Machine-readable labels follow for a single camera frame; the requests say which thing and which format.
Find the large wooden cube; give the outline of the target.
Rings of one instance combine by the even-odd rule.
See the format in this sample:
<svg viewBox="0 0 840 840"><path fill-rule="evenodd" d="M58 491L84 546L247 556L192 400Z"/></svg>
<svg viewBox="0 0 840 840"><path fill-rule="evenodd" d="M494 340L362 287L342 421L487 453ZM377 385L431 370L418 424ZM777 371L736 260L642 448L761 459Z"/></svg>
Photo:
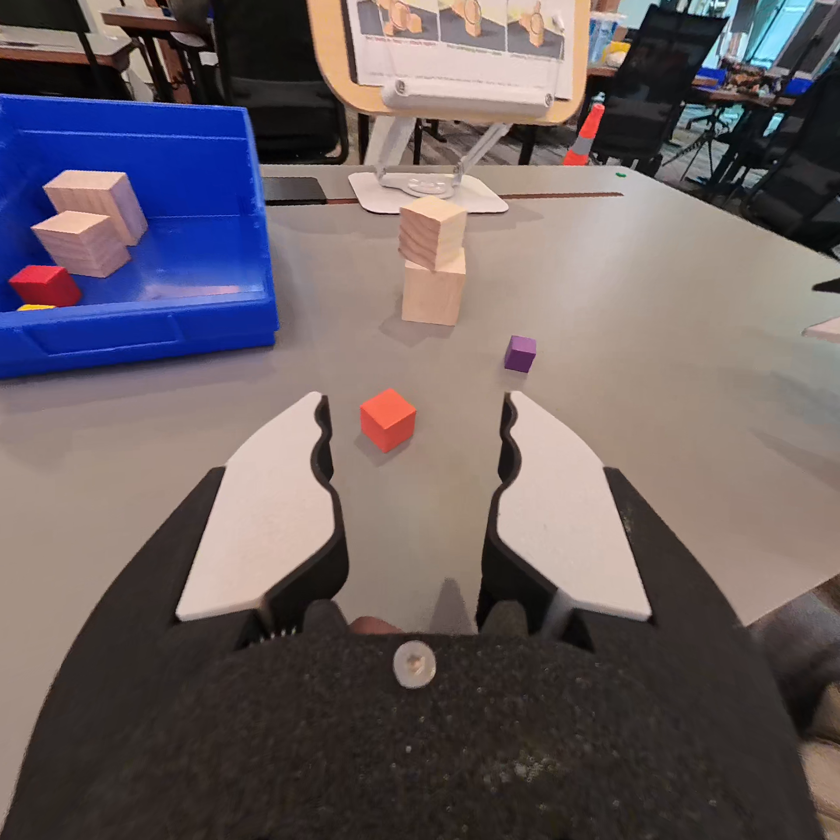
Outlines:
<svg viewBox="0 0 840 840"><path fill-rule="evenodd" d="M136 246L148 223L130 179L117 171L65 170L43 185L58 213L106 215L114 222L122 243Z"/></svg>
<svg viewBox="0 0 840 840"><path fill-rule="evenodd" d="M402 296L402 320L453 327L466 283L466 252L439 269L431 270L409 259L405 260Z"/></svg>

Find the black office chair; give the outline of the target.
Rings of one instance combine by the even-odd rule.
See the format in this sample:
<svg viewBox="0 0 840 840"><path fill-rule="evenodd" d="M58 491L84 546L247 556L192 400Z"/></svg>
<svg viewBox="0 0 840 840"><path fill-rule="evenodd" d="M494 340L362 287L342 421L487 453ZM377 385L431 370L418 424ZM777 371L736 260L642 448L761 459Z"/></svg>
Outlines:
<svg viewBox="0 0 840 840"><path fill-rule="evenodd" d="M592 155L601 163L637 164L654 176L681 104L727 17L704 17L651 5L611 86Z"/></svg>
<svg viewBox="0 0 840 840"><path fill-rule="evenodd" d="M346 162L345 109L322 77L307 2L218 1L212 8L224 101L248 112L259 162Z"/></svg>
<svg viewBox="0 0 840 840"><path fill-rule="evenodd" d="M800 131L749 192L741 215L804 247L838 246L839 72L833 67L808 91Z"/></svg>

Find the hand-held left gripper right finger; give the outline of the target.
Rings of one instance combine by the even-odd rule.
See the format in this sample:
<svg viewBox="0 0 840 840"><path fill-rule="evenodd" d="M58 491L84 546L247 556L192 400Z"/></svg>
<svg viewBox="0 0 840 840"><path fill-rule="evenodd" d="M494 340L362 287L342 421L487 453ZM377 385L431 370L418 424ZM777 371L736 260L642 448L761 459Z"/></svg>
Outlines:
<svg viewBox="0 0 840 840"><path fill-rule="evenodd" d="M520 391L503 397L499 434L477 625L500 602L517 602L529 626L567 626L579 611L648 621L652 607L599 456Z"/></svg>

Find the blue plastic bin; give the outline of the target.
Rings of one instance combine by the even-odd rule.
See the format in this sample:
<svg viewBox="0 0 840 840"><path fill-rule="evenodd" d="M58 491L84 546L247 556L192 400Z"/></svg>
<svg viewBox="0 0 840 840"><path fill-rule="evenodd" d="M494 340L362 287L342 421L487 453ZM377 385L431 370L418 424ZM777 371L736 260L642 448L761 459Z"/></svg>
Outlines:
<svg viewBox="0 0 840 840"><path fill-rule="evenodd" d="M255 135L243 108L2 95L1 376L270 346L279 329ZM81 301L20 311L9 280L55 261L32 227L66 170L123 172L149 228Z"/></svg>

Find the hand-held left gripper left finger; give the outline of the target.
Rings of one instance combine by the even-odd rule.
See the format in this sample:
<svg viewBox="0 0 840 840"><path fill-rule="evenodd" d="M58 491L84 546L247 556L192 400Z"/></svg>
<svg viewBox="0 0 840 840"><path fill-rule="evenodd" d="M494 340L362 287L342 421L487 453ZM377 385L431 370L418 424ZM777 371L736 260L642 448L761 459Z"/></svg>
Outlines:
<svg viewBox="0 0 840 840"><path fill-rule="evenodd" d="M300 626L349 574L333 461L329 399L310 392L227 461L175 616L192 622L253 612Z"/></svg>

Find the wooden display board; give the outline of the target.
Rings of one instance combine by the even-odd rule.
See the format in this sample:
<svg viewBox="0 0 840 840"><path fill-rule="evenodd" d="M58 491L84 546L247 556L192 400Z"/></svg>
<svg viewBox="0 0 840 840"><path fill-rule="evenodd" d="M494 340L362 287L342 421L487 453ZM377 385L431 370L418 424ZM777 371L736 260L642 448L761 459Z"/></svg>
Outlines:
<svg viewBox="0 0 840 840"><path fill-rule="evenodd" d="M383 101L382 88L365 87L351 77L351 42L343 18L343 2L308 2L308 14L314 50L322 77L333 93L352 109L371 116L394 116ZM587 60L589 55L590 3L575 2L574 11L574 59L573 91L569 100L554 100L547 115L540 119L509 119L512 123L551 125L565 122L575 115L583 102ZM469 112L458 116L453 112L433 115L430 111L421 113L420 118L464 121L489 124Z"/></svg>

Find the medium wooden cube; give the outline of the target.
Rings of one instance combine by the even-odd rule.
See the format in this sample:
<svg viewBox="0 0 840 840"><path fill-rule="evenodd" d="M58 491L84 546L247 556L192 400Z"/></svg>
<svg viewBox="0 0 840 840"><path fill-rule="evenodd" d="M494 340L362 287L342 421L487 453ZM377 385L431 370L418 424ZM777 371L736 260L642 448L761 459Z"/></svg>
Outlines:
<svg viewBox="0 0 840 840"><path fill-rule="evenodd" d="M110 277L132 259L117 225L106 214L66 210L30 229L71 275Z"/></svg>
<svg viewBox="0 0 840 840"><path fill-rule="evenodd" d="M468 213L462 206L426 196L401 207L398 253L427 270L462 256Z"/></svg>

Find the red wooden cube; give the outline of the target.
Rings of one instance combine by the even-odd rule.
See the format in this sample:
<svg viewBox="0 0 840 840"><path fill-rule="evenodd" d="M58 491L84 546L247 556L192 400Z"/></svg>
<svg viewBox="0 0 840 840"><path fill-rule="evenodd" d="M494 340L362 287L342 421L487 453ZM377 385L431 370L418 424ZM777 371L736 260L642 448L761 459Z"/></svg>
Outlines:
<svg viewBox="0 0 840 840"><path fill-rule="evenodd" d="M360 405L361 431L383 454L413 436L416 418L415 406L393 388Z"/></svg>
<svg viewBox="0 0 840 840"><path fill-rule="evenodd" d="M81 303L83 298L78 284L61 266L26 266L7 283L20 298L20 306L44 303L56 308L70 308Z"/></svg>

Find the white instruction sheet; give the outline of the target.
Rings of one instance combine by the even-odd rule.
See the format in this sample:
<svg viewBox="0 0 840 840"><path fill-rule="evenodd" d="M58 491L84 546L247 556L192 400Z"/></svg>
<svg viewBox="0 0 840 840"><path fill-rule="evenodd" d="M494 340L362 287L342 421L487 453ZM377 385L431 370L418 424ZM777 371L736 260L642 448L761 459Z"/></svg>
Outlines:
<svg viewBox="0 0 840 840"><path fill-rule="evenodd" d="M569 100L575 2L350 1L351 77L529 89Z"/></svg>

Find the orange striped traffic cone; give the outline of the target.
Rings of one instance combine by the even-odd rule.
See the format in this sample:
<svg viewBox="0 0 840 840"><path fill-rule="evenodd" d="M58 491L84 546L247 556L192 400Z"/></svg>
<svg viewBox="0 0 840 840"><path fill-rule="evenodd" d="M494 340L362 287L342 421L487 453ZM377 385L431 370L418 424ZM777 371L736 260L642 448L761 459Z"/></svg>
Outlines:
<svg viewBox="0 0 840 840"><path fill-rule="evenodd" d="M599 130L604 110L604 104L600 102L591 106L572 146L563 158L562 166L587 166L589 164L592 145Z"/></svg>

